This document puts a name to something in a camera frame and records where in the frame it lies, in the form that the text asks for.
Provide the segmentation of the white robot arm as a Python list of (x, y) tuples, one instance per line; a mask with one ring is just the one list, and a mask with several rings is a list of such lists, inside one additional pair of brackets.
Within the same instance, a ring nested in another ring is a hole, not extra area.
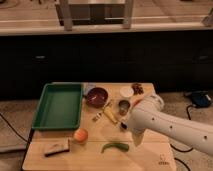
[(183, 144), (213, 156), (213, 126), (171, 116), (162, 111), (163, 99), (153, 93), (145, 96), (130, 111), (125, 121), (132, 134), (146, 129), (171, 137)]

